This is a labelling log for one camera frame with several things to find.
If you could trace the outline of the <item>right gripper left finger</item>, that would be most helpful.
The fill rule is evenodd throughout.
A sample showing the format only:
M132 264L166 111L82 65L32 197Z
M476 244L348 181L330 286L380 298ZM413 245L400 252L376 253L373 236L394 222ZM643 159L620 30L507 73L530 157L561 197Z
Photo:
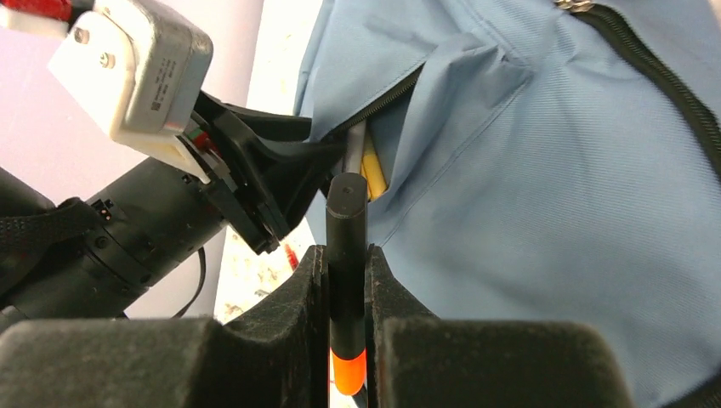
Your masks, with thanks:
M238 318L28 320L1 337L4 407L325 407L326 254Z

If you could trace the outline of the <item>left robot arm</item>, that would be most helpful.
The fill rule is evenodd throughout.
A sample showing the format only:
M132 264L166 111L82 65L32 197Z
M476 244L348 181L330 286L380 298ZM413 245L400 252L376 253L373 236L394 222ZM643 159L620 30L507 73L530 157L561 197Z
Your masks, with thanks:
M225 227L273 252L344 152L337 137L311 142L310 128L201 93L179 141L207 182L148 158L90 198L54 205L2 172L1 327L121 317Z

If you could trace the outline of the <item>blue student backpack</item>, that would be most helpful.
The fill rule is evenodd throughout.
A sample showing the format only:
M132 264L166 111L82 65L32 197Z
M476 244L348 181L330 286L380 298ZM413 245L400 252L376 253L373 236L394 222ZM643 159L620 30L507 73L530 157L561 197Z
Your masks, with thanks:
M295 111L354 119L370 240L446 319L572 320L639 407L720 372L720 180L677 108L552 1L325 1Z

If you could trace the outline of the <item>orange black highlighter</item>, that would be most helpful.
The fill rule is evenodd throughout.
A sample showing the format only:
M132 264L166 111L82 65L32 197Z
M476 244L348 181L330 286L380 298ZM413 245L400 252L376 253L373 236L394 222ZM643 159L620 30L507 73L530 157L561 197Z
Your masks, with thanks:
M358 394L366 380L366 190L361 175L341 173L326 200L332 368L338 392L348 396Z

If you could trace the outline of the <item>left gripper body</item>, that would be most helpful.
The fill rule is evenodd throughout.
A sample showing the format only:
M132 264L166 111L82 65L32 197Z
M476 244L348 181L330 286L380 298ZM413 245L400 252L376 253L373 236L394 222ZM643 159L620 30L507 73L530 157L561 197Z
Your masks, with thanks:
M299 225L345 152L334 137L310 141L309 118L250 110L204 92L191 118L234 183L221 210L257 254L273 252Z

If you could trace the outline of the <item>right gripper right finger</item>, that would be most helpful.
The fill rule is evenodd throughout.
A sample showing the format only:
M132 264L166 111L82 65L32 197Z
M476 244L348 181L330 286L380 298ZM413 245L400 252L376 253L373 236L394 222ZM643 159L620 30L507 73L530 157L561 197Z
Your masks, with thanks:
M366 264L371 407L629 407L604 339L568 321L444 320Z

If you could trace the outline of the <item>red pen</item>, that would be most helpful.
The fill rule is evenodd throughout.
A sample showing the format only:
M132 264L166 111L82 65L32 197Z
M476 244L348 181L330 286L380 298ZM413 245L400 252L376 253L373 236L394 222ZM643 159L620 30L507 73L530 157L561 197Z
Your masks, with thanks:
M287 243L284 245L284 251L287 256L287 261L291 270L295 270L299 264L297 253L295 252L293 247Z

